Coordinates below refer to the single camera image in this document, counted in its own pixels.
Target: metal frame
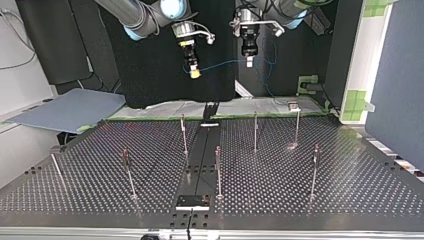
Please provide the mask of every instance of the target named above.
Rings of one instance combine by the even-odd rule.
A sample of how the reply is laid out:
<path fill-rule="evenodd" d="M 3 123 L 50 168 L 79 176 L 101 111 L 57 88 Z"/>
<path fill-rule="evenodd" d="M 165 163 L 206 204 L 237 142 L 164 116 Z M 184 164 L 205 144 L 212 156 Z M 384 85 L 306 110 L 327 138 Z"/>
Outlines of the metal frame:
<path fill-rule="evenodd" d="M 68 144 L 68 150 L 75 147 L 84 139 L 91 135 L 97 128 L 88 130 L 86 133 L 77 137 Z M 221 141 L 221 127 L 202 128 L 199 126 L 196 132 L 195 145 L 190 151 L 189 158 L 187 159 L 187 168 L 181 177 L 181 182 L 176 194 L 179 195 L 209 195 L 211 202 L 215 202 L 216 198 L 216 184 L 217 176 L 216 171 L 213 169 L 215 165 L 215 149 L 219 146 Z M 381 162 L 389 171 L 394 171 L 396 176 L 402 181 L 407 183 L 410 187 L 414 188 L 420 196 L 424 196 L 424 187 L 422 183 L 416 179 L 408 171 L 404 171 L 401 166 L 397 165 L 393 159 L 390 159 L 384 153 L 380 152 L 375 146 L 370 144 L 366 139 L 358 140 L 366 151 L 375 159 Z M 51 164 L 50 158 L 45 159 L 39 165 L 44 167 Z M 0 198 L 12 191 L 17 186 L 22 184 L 28 179 L 28 176 L 22 175 L 5 188 L 0 191 Z M 204 211 L 171 211 L 166 218 L 158 219 L 158 221 L 150 221 L 149 224 L 141 224 L 146 222 L 148 215 L 133 217 L 114 216 L 111 218 L 107 215 L 93 215 L 87 216 L 83 214 L 73 214 L 68 216 L 62 215 L 61 221 L 57 217 L 43 218 L 39 215 L 20 215 L 10 216 L 0 213 L 0 222 L 3 221 L 3 227 L 0 227 L 0 239 L 3 236 L 72 236 L 72 237 L 141 237 L 145 234 L 153 234 L 161 236 L 164 239 L 186 239 L 187 234 L 193 239 L 304 239 L 304 238 L 387 238 L 387 239 L 423 239 L 424 229 L 422 229 L 422 218 L 416 219 L 416 224 L 411 225 L 410 221 L 395 221 L 394 219 L 386 219 L 381 222 L 381 218 L 368 217 L 367 222 L 376 223 L 379 231 L 375 231 L 376 225 L 369 225 L 364 223 L 364 218 L 361 215 L 346 218 L 343 215 L 336 216 L 313 216 L 309 219 L 302 219 L 291 216 L 289 219 L 286 216 L 275 217 L 274 220 L 284 223 L 281 231 L 275 231 L 265 221 L 266 218 L 257 216 L 249 217 L 252 224 L 246 224 L 241 221 L 240 217 L 220 216 L 215 213 L 215 205 L 210 206 L 208 212 Z M 13 223 L 19 221 L 21 226 L 31 227 L 13 227 Z M 78 222 L 80 225 L 85 225 L 87 228 L 72 227 L 72 222 Z M 174 223 L 174 230 L 171 230 L 169 223 Z"/>

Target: green tape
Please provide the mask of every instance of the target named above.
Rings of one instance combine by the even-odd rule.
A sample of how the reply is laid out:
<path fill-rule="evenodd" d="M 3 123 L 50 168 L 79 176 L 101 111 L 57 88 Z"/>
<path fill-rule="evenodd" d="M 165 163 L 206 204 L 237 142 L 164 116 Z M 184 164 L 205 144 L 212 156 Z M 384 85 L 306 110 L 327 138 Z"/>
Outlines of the green tape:
<path fill-rule="evenodd" d="M 343 121 L 359 121 L 365 110 L 366 91 L 349 90 L 343 111 Z"/>
<path fill-rule="evenodd" d="M 83 133 L 83 132 L 85 132 L 85 131 L 87 131 L 91 128 L 94 128 L 94 127 L 96 127 L 96 126 L 91 126 L 91 125 L 81 126 L 80 128 L 77 129 L 77 132 Z"/>
<path fill-rule="evenodd" d="M 302 83 L 318 83 L 318 75 L 312 76 L 300 76 L 299 82 L 297 84 L 297 93 L 299 94 L 316 94 L 315 91 L 307 91 L 306 89 L 300 87 Z"/>
<path fill-rule="evenodd" d="M 392 0 L 367 0 L 363 17 L 384 16 L 386 7 L 392 3 Z"/>

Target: white cable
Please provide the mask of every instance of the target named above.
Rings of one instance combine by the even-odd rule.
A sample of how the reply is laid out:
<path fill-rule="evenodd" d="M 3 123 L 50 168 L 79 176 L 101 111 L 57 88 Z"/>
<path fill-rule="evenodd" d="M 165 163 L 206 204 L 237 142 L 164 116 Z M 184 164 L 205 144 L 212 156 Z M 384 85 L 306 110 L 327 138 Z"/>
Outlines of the white cable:
<path fill-rule="evenodd" d="M 115 91 L 113 91 L 113 93 L 116 93 L 116 91 L 118 91 L 118 89 L 121 87 L 121 83 L 119 83 L 119 85 L 115 88 Z"/>
<path fill-rule="evenodd" d="M 12 15 L 14 18 L 16 18 L 22 25 L 22 27 L 25 30 L 25 26 L 24 26 L 24 22 L 22 21 L 22 19 L 19 17 L 19 15 L 17 15 L 16 13 L 10 11 L 9 9 L 4 9 L 4 8 L 0 8 L 0 12 L 1 15 L 3 16 L 3 20 L 6 23 L 6 25 L 8 26 L 8 28 L 13 31 L 15 33 L 15 35 L 19 38 L 19 40 L 32 52 L 34 52 L 34 48 L 31 46 L 31 41 L 28 38 L 28 42 L 26 42 L 21 35 L 19 35 L 18 31 L 16 30 L 16 28 L 13 26 L 13 24 L 10 22 L 10 20 L 7 18 L 7 14 Z"/>
<path fill-rule="evenodd" d="M 212 33 L 211 33 L 211 31 L 209 31 L 209 29 L 208 29 L 205 25 L 202 25 L 202 24 L 200 24 L 200 23 L 193 22 L 193 21 L 185 21 L 185 22 L 191 23 L 191 24 L 193 24 L 193 25 L 197 25 L 197 26 L 199 26 L 199 27 L 201 27 L 201 28 L 205 29 L 205 31 L 206 31 L 206 32 L 208 32 L 209 34 L 212 34 Z"/>
<path fill-rule="evenodd" d="M 77 80 L 77 82 L 80 85 L 81 89 L 85 89 L 80 80 Z"/>

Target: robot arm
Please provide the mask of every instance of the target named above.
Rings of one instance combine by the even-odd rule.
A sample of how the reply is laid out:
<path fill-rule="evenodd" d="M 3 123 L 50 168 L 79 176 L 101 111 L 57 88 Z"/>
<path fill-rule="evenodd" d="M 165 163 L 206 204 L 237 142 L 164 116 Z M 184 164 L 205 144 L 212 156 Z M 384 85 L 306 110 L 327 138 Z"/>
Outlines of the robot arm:
<path fill-rule="evenodd" d="M 256 40 L 260 25 L 270 25 L 276 37 L 288 29 L 296 28 L 315 7 L 331 3 L 333 0 L 240 0 L 230 26 L 234 35 L 243 39 L 242 55 L 247 67 L 253 66 L 253 58 L 259 49 Z"/>
<path fill-rule="evenodd" d="M 190 19 L 188 0 L 158 0 L 148 5 L 139 0 L 95 0 L 99 5 L 119 19 L 131 39 L 138 41 L 150 34 L 158 35 L 160 28 L 173 23 L 172 29 L 178 44 L 184 51 L 184 60 L 190 69 L 191 78 L 200 77 L 196 36 L 205 35 L 207 42 L 213 44 L 215 35 L 205 26 Z"/>

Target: white wall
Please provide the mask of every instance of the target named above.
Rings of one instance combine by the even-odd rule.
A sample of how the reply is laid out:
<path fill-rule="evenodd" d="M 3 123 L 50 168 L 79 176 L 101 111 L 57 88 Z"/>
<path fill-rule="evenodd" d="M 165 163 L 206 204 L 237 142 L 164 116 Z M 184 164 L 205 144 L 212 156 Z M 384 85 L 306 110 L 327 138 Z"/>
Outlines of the white wall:
<path fill-rule="evenodd" d="M 18 13 L 14 0 L 0 0 L 0 7 Z M 25 39 L 22 25 L 15 20 L 13 24 Z M 0 17 L 0 68 L 25 62 L 31 56 Z M 55 131 L 5 125 L 2 121 L 52 96 L 37 59 L 19 68 L 0 70 L 0 188 L 49 156 L 49 149 L 58 144 Z"/>
<path fill-rule="evenodd" d="M 0 0 L 0 7 L 19 13 L 14 0 Z M 19 22 L 13 20 L 13 24 L 26 37 Z M 31 56 L 0 17 L 0 68 L 25 62 Z M 0 116 L 52 96 L 38 59 L 19 68 L 0 70 Z"/>
<path fill-rule="evenodd" d="M 360 19 L 341 109 L 340 120 L 343 124 L 365 124 L 366 122 L 368 112 L 365 111 L 360 121 L 343 121 L 347 92 L 349 90 L 366 91 L 365 101 L 371 101 L 392 7 L 393 5 L 389 5 L 386 8 L 384 16 Z"/>

